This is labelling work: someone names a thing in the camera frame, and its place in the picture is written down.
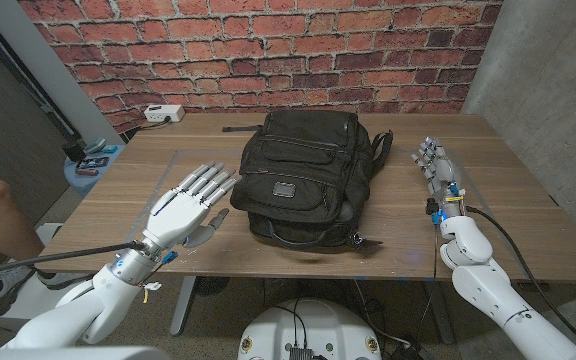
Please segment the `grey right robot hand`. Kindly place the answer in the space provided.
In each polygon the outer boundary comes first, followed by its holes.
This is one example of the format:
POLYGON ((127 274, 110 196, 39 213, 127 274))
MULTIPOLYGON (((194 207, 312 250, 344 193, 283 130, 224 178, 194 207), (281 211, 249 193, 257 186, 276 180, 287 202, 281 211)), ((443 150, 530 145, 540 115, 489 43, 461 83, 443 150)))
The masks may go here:
POLYGON ((427 137, 418 154, 411 155, 428 181, 430 197, 426 203, 426 214, 435 225, 454 217, 465 215, 462 180, 457 166, 449 159, 437 138, 427 137))

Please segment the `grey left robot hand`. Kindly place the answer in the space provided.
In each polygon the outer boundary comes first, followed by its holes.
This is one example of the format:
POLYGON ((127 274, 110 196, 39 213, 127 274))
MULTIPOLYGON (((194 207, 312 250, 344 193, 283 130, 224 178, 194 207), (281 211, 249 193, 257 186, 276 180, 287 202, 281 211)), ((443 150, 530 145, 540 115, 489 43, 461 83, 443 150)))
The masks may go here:
POLYGON ((215 227, 204 226, 202 221, 240 179, 223 163, 200 165, 155 202, 142 230, 141 248, 122 253, 107 266, 109 271, 123 282, 137 285, 175 245, 196 247, 207 242, 215 227))

